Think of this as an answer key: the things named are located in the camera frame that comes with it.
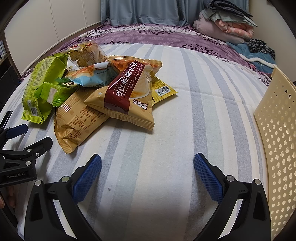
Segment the human hand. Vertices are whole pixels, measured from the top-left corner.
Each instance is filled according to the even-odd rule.
[[[9,186],[7,187],[7,192],[8,192],[8,204],[9,206],[15,208],[15,195],[13,194],[14,187]],[[4,208],[5,203],[3,197],[0,196],[0,209]]]

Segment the blue blanket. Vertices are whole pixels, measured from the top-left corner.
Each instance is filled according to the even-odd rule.
[[[232,43],[227,42],[227,45],[237,51],[238,53],[242,54],[243,56],[247,58],[261,58],[265,60],[268,63],[275,64],[275,61],[268,53],[251,53],[249,50],[249,47],[246,44],[237,44],[234,45]],[[271,74],[273,72],[273,69],[260,63],[260,62],[252,62],[256,68],[264,73]]]

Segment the curtain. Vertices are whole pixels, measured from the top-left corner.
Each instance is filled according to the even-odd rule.
[[[229,0],[249,10],[249,0]],[[153,23],[185,26],[193,24],[204,9],[203,0],[101,0],[101,23],[112,26]]]

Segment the beige plastic basket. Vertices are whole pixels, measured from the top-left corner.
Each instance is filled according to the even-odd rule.
[[[255,110],[268,168],[268,205],[274,239],[296,205],[296,88],[277,67]]]

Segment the metal bolt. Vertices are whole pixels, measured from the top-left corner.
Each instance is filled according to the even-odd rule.
[[[41,180],[37,180],[36,182],[35,182],[35,185],[36,186],[39,186],[41,184]]]
[[[228,176],[226,177],[226,179],[227,179],[229,182],[233,182],[233,181],[234,181],[234,177],[231,176],[231,175],[228,175]]]
[[[261,184],[261,181],[260,181],[259,179],[255,179],[255,183],[256,183],[257,185],[260,185],[260,184]]]
[[[69,177],[68,176],[64,176],[64,177],[62,177],[62,182],[63,183],[66,183],[67,181],[69,181]]]

